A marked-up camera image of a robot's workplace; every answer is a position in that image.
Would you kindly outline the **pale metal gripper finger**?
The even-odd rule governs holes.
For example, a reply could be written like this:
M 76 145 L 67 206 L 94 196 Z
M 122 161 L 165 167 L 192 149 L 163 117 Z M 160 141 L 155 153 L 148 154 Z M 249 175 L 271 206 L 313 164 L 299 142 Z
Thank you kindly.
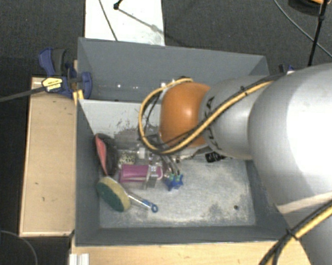
M 160 169 L 159 166 L 149 165 L 146 181 L 144 183 L 145 189 L 147 188 L 155 188 L 155 185 L 159 179 Z
M 148 164 L 148 150 L 146 148 L 138 148 L 136 150 L 136 165 L 147 165 Z

